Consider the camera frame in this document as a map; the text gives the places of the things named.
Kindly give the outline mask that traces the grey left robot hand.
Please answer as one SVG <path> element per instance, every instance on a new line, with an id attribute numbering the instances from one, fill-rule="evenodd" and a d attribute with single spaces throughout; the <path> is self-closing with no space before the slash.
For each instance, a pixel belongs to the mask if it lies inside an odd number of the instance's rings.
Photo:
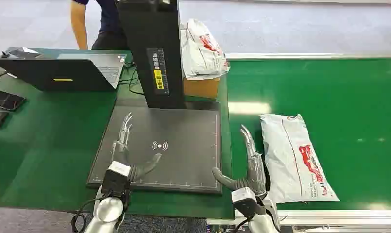
<path id="1" fill-rule="evenodd" d="M 109 170 L 122 175 L 130 182 L 135 182 L 157 166 L 162 158 L 162 154 L 157 153 L 149 161 L 142 164 L 132 164 L 129 162 L 130 150 L 128 142 L 131 134 L 132 123 L 130 121 L 132 118 L 133 114 L 131 112 L 125 116 L 118 138 L 112 143 L 112 161 Z"/>

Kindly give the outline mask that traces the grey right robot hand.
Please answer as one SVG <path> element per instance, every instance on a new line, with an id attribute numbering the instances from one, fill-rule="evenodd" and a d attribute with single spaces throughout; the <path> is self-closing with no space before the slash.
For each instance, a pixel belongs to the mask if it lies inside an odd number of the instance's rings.
<path id="1" fill-rule="evenodd" d="M 246 155 L 247 155 L 247 175 L 243 178 L 234 180 L 217 168 L 212 168 L 212 173 L 216 181 L 231 191 L 236 191 L 241 188 L 248 187 L 257 196 L 267 194 L 266 190 L 266 175 L 262 154 L 256 150 L 255 142 L 250 131 L 241 125 L 240 132 L 244 138 Z"/>

